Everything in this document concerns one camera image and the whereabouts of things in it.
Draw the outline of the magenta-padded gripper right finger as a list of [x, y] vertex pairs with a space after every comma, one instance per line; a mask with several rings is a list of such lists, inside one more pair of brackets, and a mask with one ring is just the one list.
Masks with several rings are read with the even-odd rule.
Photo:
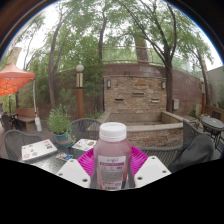
[[147, 156], [140, 149], [132, 147], [128, 172], [130, 188], [143, 187], [170, 174], [171, 172], [157, 156]]

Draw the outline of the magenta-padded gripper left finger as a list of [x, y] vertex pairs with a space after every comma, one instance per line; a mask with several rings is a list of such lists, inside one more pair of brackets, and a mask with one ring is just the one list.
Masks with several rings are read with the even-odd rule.
[[94, 154], [90, 149], [78, 159], [69, 159], [56, 173], [57, 176], [84, 188], [97, 188], [94, 173]]

